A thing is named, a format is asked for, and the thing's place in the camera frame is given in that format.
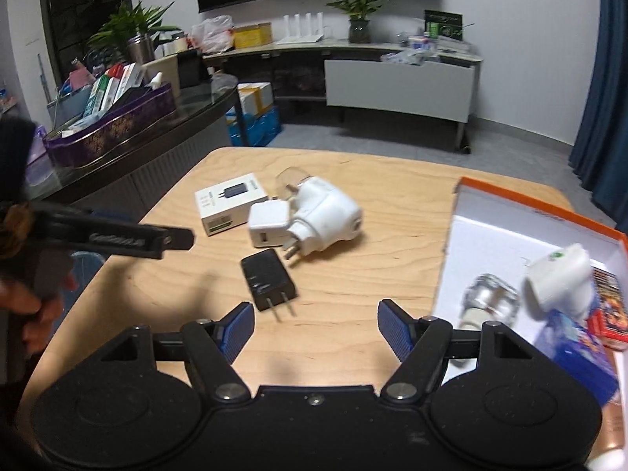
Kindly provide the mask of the person's left hand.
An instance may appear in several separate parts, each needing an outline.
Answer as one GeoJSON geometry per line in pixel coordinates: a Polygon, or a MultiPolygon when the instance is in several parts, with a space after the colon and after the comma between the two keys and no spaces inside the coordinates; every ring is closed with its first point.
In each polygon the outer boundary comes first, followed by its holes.
{"type": "Polygon", "coordinates": [[[1,343],[10,361],[45,348],[61,315],[61,290],[72,284],[73,260],[46,235],[47,215],[26,203],[1,209],[1,343]]]}

